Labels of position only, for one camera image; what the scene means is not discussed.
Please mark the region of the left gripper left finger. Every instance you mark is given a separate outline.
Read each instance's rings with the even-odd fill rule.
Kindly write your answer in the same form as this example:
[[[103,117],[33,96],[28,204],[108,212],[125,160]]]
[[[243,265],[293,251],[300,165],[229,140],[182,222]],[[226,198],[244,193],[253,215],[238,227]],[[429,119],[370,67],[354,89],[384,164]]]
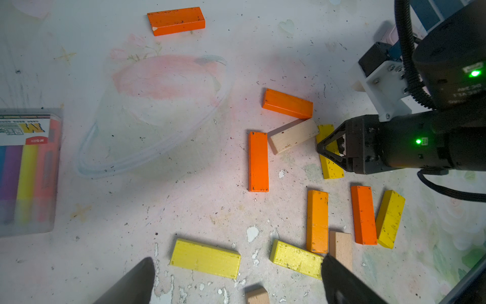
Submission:
[[[94,303],[149,304],[155,280],[151,257],[142,259]]]

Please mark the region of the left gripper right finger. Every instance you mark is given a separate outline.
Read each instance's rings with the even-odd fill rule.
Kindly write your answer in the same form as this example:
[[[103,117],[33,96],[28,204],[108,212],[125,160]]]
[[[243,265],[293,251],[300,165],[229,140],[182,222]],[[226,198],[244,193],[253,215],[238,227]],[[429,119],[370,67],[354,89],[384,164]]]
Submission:
[[[386,304],[376,292],[331,255],[323,259],[321,277],[328,303]]]

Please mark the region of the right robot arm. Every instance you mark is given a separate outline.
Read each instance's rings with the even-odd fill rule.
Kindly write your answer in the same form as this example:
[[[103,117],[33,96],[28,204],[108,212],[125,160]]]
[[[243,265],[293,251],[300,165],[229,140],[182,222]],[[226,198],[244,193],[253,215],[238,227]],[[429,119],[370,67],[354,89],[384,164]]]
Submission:
[[[374,44],[351,72],[377,113],[345,121],[316,150],[356,174],[415,168],[439,194],[484,202],[428,176],[485,170],[485,2],[470,2],[423,39],[410,9],[395,2],[397,43]]]

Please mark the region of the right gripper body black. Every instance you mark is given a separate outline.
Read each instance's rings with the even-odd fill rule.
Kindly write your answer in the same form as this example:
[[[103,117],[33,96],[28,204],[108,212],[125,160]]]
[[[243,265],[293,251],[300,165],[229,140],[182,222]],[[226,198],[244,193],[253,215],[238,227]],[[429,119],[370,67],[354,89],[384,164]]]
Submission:
[[[380,122],[377,115],[363,115],[343,123],[346,170],[376,174],[401,168],[448,168],[444,134],[432,130],[433,113],[395,117]]]

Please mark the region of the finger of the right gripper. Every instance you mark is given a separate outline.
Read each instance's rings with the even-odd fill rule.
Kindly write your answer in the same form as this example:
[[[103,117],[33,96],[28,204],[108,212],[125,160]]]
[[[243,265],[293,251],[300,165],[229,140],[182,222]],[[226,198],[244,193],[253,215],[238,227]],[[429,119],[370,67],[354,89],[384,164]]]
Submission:
[[[331,162],[334,162],[337,166],[339,166],[340,168],[342,168],[343,170],[347,170],[347,158],[346,157],[342,157],[340,155],[337,155],[331,151],[328,151],[327,149],[323,148],[323,149],[317,149],[317,152],[329,159]]]
[[[319,125],[318,135],[316,137],[316,150],[328,151],[329,145],[332,147],[331,151],[344,151],[346,149],[346,124],[343,123],[339,127],[334,128],[333,125]]]

